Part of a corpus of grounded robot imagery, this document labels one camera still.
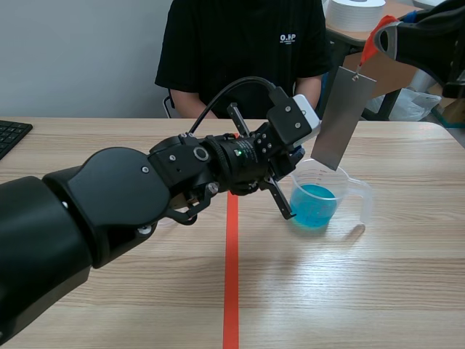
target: chair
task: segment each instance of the chair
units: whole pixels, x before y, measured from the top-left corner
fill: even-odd
[[[165,110],[166,117],[168,119],[172,119],[171,113],[169,112],[169,109],[168,109],[168,102],[170,102],[171,108],[174,109],[174,102],[173,102],[173,98],[171,97],[171,91],[170,90],[168,90],[168,96],[166,96],[166,98],[163,100],[163,109]]]

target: black t-shirt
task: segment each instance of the black t-shirt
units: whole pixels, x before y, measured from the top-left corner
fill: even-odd
[[[155,83],[197,92],[208,104],[229,83],[260,76],[291,96],[297,78],[331,68],[321,0],[173,0]],[[246,119],[272,107],[266,89],[247,84],[214,108],[237,102]]]

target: metal plate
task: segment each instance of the metal plate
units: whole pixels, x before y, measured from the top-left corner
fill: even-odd
[[[376,81],[339,67],[312,151],[312,158],[336,171],[371,98]]]

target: white bag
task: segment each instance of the white bag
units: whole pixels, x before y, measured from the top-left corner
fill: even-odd
[[[374,113],[378,113],[383,99],[384,96],[380,96],[369,100],[366,108]],[[420,121],[427,117],[431,113],[431,109],[438,105],[440,101],[440,96],[415,92],[411,89],[402,89],[389,116],[389,120]]]

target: black keyboard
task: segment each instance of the black keyboard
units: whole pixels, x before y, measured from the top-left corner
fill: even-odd
[[[0,120],[0,160],[32,130],[32,125]]]

